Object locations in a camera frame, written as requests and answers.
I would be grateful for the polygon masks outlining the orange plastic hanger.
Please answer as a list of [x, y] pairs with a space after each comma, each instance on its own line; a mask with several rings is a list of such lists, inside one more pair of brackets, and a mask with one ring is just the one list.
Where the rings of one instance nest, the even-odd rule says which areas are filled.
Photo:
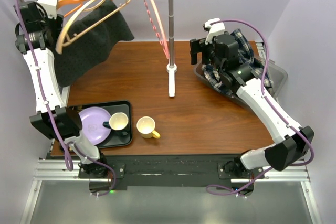
[[[69, 15], [73, 14], [75, 11], [77, 11], [80, 7], [83, 6], [84, 2], [88, 0], [58, 0], [56, 10], [62, 8], [63, 6], [66, 5], [72, 5], [72, 4], [77, 4], [75, 8], [73, 8], [71, 11], [69, 11], [67, 14], [64, 15], [64, 17], [68, 17]], [[105, 0], [101, 0], [97, 5], [86, 8], [84, 12], [89, 12], [91, 10], [94, 10], [98, 6], [100, 6]]]

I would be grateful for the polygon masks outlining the navy beige plaid skirt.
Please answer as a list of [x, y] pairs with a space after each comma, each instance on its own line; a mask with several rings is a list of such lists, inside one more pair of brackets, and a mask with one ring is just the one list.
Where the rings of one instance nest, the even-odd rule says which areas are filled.
[[[241, 29], [235, 29], [233, 32], [230, 33], [231, 36], [238, 42], [238, 56], [239, 61], [241, 63], [249, 64], [254, 72], [258, 75], [261, 79], [263, 75], [264, 68], [257, 63], [255, 60], [254, 51], [243, 35]], [[211, 65], [211, 64], [202, 64], [201, 67], [204, 77], [207, 82], [211, 85], [211, 87], [221, 94], [232, 95], [233, 92], [224, 86], [224, 84], [220, 81], [218, 71]]]

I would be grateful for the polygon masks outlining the black dotted skirt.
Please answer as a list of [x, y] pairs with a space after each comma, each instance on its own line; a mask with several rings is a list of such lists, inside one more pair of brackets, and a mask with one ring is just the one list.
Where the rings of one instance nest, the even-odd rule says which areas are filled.
[[112, 48], [120, 41], [132, 41], [131, 32], [123, 15], [118, 11], [84, 34], [62, 54], [53, 51], [55, 75], [60, 87], [72, 85], [96, 65], [109, 58]]

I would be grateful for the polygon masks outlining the pink plastic hanger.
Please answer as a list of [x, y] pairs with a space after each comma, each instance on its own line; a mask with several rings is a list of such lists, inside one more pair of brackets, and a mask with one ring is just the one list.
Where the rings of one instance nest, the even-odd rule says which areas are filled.
[[162, 46], [163, 53], [167, 60], [170, 58], [169, 46], [165, 35], [164, 27], [161, 21], [160, 12], [157, 8], [155, 0], [143, 0], [149, 21], [155, 32], [155, 35]]

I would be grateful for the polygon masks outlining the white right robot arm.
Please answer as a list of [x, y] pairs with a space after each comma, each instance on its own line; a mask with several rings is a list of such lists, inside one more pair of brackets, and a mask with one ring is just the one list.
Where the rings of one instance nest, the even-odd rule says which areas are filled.
[[267, 166], [282, 171], [304, 157], [314, 137], [311, 127], [302, 127], [292, 119], [265, 90], [263, 81], [252, 67], [238, 57], [238, 42], [232, 35], [215, 36], [212, 42], [204, 38], [190, 40], [191, 63], [202, 55], [218, 72], [220, 82], [243, 100], [263, 122], [273, 144], [248, 150], [224, 165], [227, 173], [246, 178], [253, 169]]

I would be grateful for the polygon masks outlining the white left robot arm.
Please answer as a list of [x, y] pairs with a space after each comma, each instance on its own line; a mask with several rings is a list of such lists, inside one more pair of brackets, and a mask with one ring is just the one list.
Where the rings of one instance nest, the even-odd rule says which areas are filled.
[[63, 16], [49, 17], [37, 1], [16, 3], [14, 9], [19, 18], [15, 45], [28, 65], [36, 96], [36, 115], [29, 118], [31, 125], [48, 139], [59, 142], [69, 170], [74, 168], [69, 153], [73, 150], [81, 160], [79, 167], [83, 172], [106, 177], [110, 174], [106, 158], [84, 135], [79, 113], [66, 107], [59, 91], [54, 51]]

